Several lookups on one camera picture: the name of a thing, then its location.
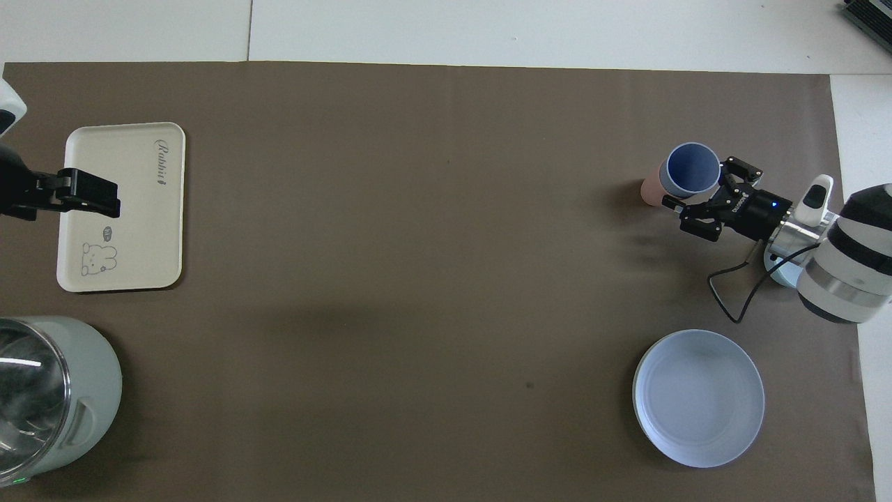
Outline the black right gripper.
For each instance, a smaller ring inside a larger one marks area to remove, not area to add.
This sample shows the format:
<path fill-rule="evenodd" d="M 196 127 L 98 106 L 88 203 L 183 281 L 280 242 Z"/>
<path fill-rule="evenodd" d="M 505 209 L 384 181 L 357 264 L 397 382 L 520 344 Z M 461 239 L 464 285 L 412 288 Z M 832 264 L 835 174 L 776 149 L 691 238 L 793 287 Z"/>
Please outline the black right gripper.
<path fill-rule="evenodd" d="M 768 241 L 789 216 L 792 201 L 766 190 L 755 190 L 762 170 L 739 157 L 726 158 L 720 168 L 719 185 L 730 194 L 740 195 L 736 203 L 732 204 L 730 198 L 718 198 L 686 204 L 678 197 L 662 196 L 662 206 L 678 214 L 682 232 L 705 241 L 717 242 L 726 223 L 752 241 Z"/>

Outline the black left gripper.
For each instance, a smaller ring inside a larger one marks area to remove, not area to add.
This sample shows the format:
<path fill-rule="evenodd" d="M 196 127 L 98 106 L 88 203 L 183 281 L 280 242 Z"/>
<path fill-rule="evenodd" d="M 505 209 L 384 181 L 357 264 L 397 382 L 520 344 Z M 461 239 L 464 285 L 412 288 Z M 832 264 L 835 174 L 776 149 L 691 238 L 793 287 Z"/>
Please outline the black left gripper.
<path fill-rule="evenodd" d="M 19 204 L 34 188 L 51 192 L 47 200 L 36 203 L 36 209 Z M 86 212 L 109 218 L 121 215 L 118 185 L 105 178 L 82 171 L 63 168 L 56 174 L 35 176 L 26 168 L 18 153 L 1 144 L 1 213 L 21 220 L 36 220 L 36 210 L 55 213 Z M 90 198 L 114 198 L 93 200 Z"/>

